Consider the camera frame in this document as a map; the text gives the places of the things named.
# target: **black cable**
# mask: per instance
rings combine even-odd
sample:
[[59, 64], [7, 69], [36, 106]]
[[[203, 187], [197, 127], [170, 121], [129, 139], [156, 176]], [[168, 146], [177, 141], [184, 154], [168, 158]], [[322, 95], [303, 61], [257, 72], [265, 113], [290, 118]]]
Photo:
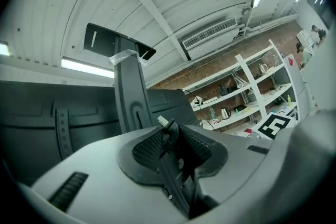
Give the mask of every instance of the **black cable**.
[[202, 108], [201, 108], [201, 104], [200, 104], [200, 101], [199, 101], [199, 99], [197, 98], [197, 96], [196, 95], [194, 95], [192, 92], [189, 92], [188, 90], [184, 90], [184, 89], [178, 89], [178, 90], [181, 90], [181, 91], [186, 91], [186, 92], [188, 92], [188, 93], [190, 93], [190, 94], [192, 94], [194, 97], [196, 97], [196, 100], [198, 101], [198, 105], [199, 105], [199, 107], [200, 107], [200, 112], [201, 112], [201, 115], [203, 116], [203, 118], [210, 124], [210, 126], [212, 127], [212, 129], [214, 129], [215, 130], [215, 128], [211, 125], [211, 123], [210, 123], [210, 121], [208, 121], [207, 119], [206, 119], [206, 117], [203, 115], [203, 113], [202, 113]]

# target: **black and white marker board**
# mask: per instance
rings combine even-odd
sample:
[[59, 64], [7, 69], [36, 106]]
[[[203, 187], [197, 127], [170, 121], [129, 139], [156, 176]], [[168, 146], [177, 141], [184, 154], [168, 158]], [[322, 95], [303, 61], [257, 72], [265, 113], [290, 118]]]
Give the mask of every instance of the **black and white marker board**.
[[254, 126], [252, 131], [259, 134], [261, 138], [274, 140], [281, 129], [293, 128], [294, 126], [294, 118], [271, 112], [266, 119]]

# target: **black monitor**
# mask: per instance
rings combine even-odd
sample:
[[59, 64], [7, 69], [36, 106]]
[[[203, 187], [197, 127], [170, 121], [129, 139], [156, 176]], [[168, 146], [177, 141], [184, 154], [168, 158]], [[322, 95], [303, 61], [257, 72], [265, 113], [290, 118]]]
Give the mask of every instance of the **black monitor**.
[[[158, 124], [159, 115], [174, 118], [177, 124], [196, 121], [182, 91], [147, 93], [154, 124]], [[31, 186], [66, 157], [61, 151], [63, 136], [58, 134], [62, 128], [57, 132], [59, 111], [68, 115], [72, 152], [122, 133], [114, 88], [0, 81], [0, 144], [19, 182]]]

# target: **person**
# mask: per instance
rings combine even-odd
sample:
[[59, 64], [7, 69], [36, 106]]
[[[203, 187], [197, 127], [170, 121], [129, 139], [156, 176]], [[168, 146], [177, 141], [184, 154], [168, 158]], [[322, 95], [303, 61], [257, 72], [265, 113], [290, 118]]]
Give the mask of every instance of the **person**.
[[307, 48], [305, 48], [301, 43], [296, 44], [296, 50], [297, 53], [302, 52], [302, 58], [303, 58], [303, 65], [302, 68], [305, 67], [305, 65], [309, 62], [309, 60], [312, 57], [312, 54], [309, 52]]
[[315, 25], [312, 25], [311, 31], [319, 34], [320, 41], [317, 42], [317, 44], [321, 44], [327, 36], [327, 33], [325, 30], [321, 30], [317, 28]]

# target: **shelving unit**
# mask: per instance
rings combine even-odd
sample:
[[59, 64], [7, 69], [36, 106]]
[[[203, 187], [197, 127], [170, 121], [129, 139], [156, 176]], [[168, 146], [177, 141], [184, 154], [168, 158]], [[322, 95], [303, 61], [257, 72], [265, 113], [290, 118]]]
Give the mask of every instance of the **shelving unit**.
[[[237, 89], [236, 91], [227, 94], [225, 96], [219, 97], [218, 99], [201, 105], [201, 109], [208, 108], [210, 106], [216, 105], [220, 102], [223, 102], [229, 98], [232, 98], [238, 94], [241, 94], [244, 99], [245, 106], [248, 107], [249, 109], [246, 112], [241, 111], [240, 113], [236, 113], [235, 111], [231, 111], [231, 117], [225, 120], [221, 120], [219, 123], [212, 124], [214, 129], [219, 129], [225, 126], [228, 126], [230, 124], [233, 124], [237, 121], [240, 121], [242, 119], [245, 119], [246, 117], [250, 117], [249, 122], [242, 123], [241, 125], [234, 127], [230, 130], [225, 131], [227, 134], [232, 134], [232, 135], [240, 135], [240, 136], [248, 136], [248, 133], [245, 133], [244, 130], [246, 129], [252, 129], [257, 121], [260, 121], [261, 119], [265, 119], [267, 117], [267, 114], [270, 111], [278, 111], [279, 107], [286, 106], [286, 109], [283, 109], [280, 114], [285, 114], [289, 115], [292, 114], [291, 112], [295, 109], [296, 111], [299, 110], [299, 103], [297, 100], [296, 96], [296, 91], [294, 89], [294, 84], [292, 82], [291, 75], [289, 74], [289, 70], [287, 65], [284, 62], [284, 59], [282, 58], [280, 52], [277, 50], [276, 46], [273, 44], [273, 42], [270, 40], [270, 46], [263, 49], [262, 51], [259, 51], [258, 53], [243, 59], [241, 55], [237, 55], [237, 63], [220, 71], [217, 72], [203, 80], [200, 80], [186, 88], [185, 90], [188, 91], [195, 91], [198, 90], [204, 86], [207, 86], [219, 79], [222, 79], [226, 76], [229, 76], [230, 74], [234, 76], [234, 79], [237, 82], [237, 71], [242, 70], [244, 71], [246, 77], [247, 77], [247, 82], [248, 85]], [[269, 68], [268, 72], [264, 74], [263, 76], [254, 79], [250, 69], [249, 65], [262, 59], [263, 56], [269, 52], [270, 50], [274, 49], [275, 54], [278, 56], [279, 59], [281, 59], [281, 63], [275, 67]], [[273, 84], [275, 85], [276, 81], [276, 88], [273, 90], [269, 90], [265, 94], [261, 94], [259, 91], [258, 84], [264, 81], [265, 79], [271, 77]], [[245, 91], [251, 90], [256, 98], [256, 101], [250, 102], [247, 98], [247, 94]], [[287, 103], [282, 103], [280, 105], [273, 105], [271, 108], [268, 108], [266, 111], [266, 106], [269, 105], [270, 103], [274, 102], [278, 97], [282, 96], [283, 99], [287, 99], [287, 95], [290, 95], [292, 103], [291, 106], [289, 106]], [[196, 107], [193, 108], [194, 111], [199, 111], [200, 108]], [[260, 111], [260, 116], [257, 118], [254, 117], [254, 113]], [[212, 130], [213, 128], [208, 124], [204, 123], [203, 128]]]

